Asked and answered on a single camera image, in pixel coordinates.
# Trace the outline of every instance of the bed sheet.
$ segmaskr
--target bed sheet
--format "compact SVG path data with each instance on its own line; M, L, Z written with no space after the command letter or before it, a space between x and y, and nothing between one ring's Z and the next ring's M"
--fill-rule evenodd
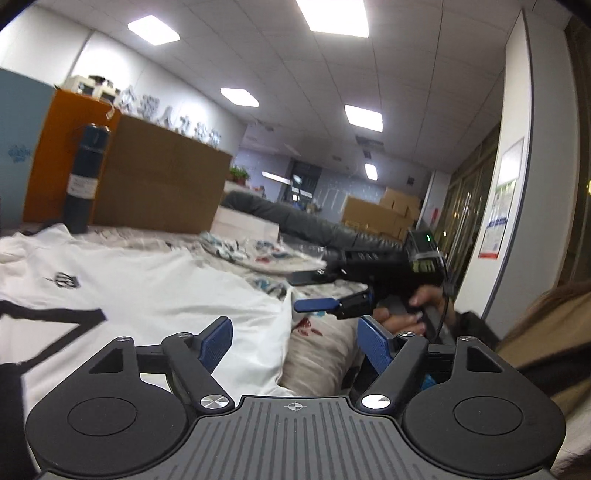
M198 262L234 273L254 288L282 299L289 285L285 275L296 270L323 266L317 258L283 244L256 239L236 242L209 233L183 235L131 228L95 227L84 239L110 247L152 251L188 249ZM365 285L339 280L333 284L297 287L293 301L304 298L343 297L362 291ZM325 312L296 313L292 309L292 332L279 385L301 396L340 393L342 380L362 356L356 345L357 318L337 320Z

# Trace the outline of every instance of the black logo print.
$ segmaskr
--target black logo print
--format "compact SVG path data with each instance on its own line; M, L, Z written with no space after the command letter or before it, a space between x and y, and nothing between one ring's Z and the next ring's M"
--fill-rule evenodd
M68 290L73 290L74 288L80 288L80 282L78 282L77 277L71 277L64 272L56 273L56 276L53 278L46 278L46 280L52 281L60 288L67 288Z

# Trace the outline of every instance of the sleeve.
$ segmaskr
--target sleeve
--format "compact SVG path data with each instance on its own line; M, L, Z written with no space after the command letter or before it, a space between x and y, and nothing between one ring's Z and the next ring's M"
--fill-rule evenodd
M455 339L463 335L476 337L493 350L500 341L484 320L474 312L456 313L456 323L450 328L450 332Z

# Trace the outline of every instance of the white t-shirt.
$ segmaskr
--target white t-shirt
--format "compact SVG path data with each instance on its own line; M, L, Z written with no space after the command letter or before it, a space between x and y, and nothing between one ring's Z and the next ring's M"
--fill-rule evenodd
M0 239L0 300L26 309L100 309L106 320L23 376L25 416L107 343L130 336L157 345L232 320L232 347L213 374L236 403L243 395L293 395L277 381L291 330L283 301L231 273L200 266L188 251L147 252L74 239L63 225ZM0 318L0 364L27 361L72 330L71 323ZM148 380L167 388L165 379Z

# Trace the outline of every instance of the blue gripper pad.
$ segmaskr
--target blue gripper pad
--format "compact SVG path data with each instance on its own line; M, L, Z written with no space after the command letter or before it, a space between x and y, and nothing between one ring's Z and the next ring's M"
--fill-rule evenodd
M294 310L297 313L308 312L330 312L340 307L340 302L336 299L307 299L297 300L294 303Z
M365 353L378 375L392 362L388 341L394 336L369 315L359 319L357 324L357 344Z
M232 321L228 317L220 317L198 335L201 338L199 361L205 369L212 373L232 346Z

